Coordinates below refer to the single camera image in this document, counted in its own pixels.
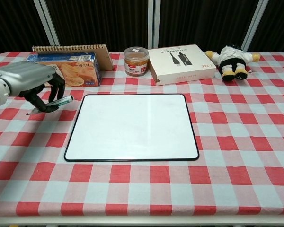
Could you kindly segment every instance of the whiteboard black frame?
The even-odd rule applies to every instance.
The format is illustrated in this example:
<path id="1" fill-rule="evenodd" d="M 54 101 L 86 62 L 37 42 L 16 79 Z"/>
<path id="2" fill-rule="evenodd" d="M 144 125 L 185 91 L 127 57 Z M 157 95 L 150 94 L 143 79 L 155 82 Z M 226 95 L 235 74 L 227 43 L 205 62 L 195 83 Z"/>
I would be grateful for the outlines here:
<path id="1" fill-rule="evenodd" d="M 193 136 L 194 136 L 194 140 L 195 140 L 195 146 L 196 146 L 196 150 L 197 150 L 197 157 L 196 158 L 139 158 L 139 159 L 67 159 L 66 158 L 66 153 L 67 153 L 67 149 L 68 149 L 68 146 L 71 142 L 71 137 L 72 137 L 72 134 L 75 130 L 75 127 L 76 127 L 76 123 L 77 123 L 77 119 L 79 117 L 79 114 L 80 114 L 80 111 L 81 111 L 81 108 L 83 106 L 83 102 L 84 102 L 84 99 L 85 97 L 87 96 L 114 96 L 114 95 L 125 95 L 125 96 L 134 96 L 134 95 L 148 95 L 148 96 L 155 96 L 155 95 L 182 95 L 184 97 L 184 101 L 185 101 L 185 105 L 186 105 L 186 110 L 187 110 L 187 114 L 188 114 L 188 118 L 189 118 L 189 121 L 190 121 L 190 126 L 191 126 L 191 130 L 192 130 L 192 133 L 193 133 Z M 193 128 L 193 125 L 192 125 L 192 122 L 191 122 L 191 118 L 190 118 L 190 115 L 189 115 L 189 110 L 188 110 L 188 106 L 187 106 L 187 102 L 186 102 L 186 98 L 185 98 L 185 95 L 184 94 L 179 94 L 179 93 L 156 93 L 156 94 L 87 94 L 83 97 L 83 100 L 82 100 L 82 103 L 81 103 L 81 106 L 79 108 L 79 111 L 78 111 L 78 114 L 77 114 L 77 117 L 76 117 L 76 120 L 75 120 L 75 123 L 74 123 L 74 126 L 71 130 L 71 136 L 69 138 L 69 141 L 67 143 L 67 146 L 66 146 L 66 149 L 65 149 L 65 152 L 64 152 L 64 159 L 65 161 L 67 162 L 141 162 L 141 161 L 196 161 L 198 158 L 200 157 L 200 152 L 199 152 L 199 148 L 198 148 L 198 144 L 197 144 L 197 141 L 196 141 L 196 138 L 195 138 L 195 132 L 194 132 L 194 128 Z"/>

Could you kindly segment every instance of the red and white checkered tablecloth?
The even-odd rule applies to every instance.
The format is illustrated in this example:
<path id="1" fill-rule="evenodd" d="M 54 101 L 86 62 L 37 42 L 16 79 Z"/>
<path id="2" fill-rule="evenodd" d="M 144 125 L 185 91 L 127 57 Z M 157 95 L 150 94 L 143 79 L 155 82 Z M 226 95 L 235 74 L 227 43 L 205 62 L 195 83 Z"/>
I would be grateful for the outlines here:
<path id="1" fill-rule="evenodd" d="M 0 55 L 0 66 L 29 53 Z M 75 101 L 25 115 L 22 98 L 0 106 L 0 216 L 284 214 L 284 53 L 261 53 L 243 81 L 155 86 L 124 73 L 122 53 L 101 86 L 67 88 Z M 40 93 L 47 99 L 49 90 Z M 182 93 L 200 158 L 68 163 L 65 147 L 86 94 Z"/>

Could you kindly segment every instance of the marker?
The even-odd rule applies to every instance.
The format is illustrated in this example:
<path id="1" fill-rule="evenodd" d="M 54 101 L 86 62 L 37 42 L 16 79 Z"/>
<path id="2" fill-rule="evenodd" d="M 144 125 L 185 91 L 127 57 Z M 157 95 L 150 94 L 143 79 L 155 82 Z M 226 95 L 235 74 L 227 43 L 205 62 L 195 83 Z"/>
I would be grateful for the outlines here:
<path id="1" fill-rule="evenodd" d="M 70 96 L 66 96 L 64 98 L 58 99 L 56 101 L 53 101 L 51 103 L 45 104 L 45 105 L 46 106 L 51 106 L 51 105 L 61 106 L 67 103 L 71 103 L 72 101 L 74 101 L 74 97 L 70 95 Z M 39 114 L 39 113 L 41 113 L 41 111 L 38 108 L 34 108 L 30 113 L 27 113 L 27 115 Z"/>

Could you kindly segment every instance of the jar lid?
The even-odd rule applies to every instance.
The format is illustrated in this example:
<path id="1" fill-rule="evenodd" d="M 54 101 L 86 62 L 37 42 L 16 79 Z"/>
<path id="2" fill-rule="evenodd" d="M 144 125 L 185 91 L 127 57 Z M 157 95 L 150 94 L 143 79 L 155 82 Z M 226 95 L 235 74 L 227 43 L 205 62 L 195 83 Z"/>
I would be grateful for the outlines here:
<path id="1" fill-rule="evenodd" d="M 148 57 L 148 50 L 143 47 L 129 47 L 124 51 L 124 58 L 130 61 L 143 61 Z"/>

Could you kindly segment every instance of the jar label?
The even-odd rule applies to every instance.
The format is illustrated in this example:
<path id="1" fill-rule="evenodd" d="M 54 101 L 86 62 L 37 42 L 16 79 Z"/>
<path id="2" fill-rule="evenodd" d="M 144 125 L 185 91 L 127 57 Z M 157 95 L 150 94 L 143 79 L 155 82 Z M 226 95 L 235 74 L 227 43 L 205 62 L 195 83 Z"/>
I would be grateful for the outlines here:
<path id="1" fill-rule="evenodd" d="M 146 71 L 147 63 L 144 65 L 130 65 L 125 62 L 125 70 L 132 74 L 141 74 Z"/>

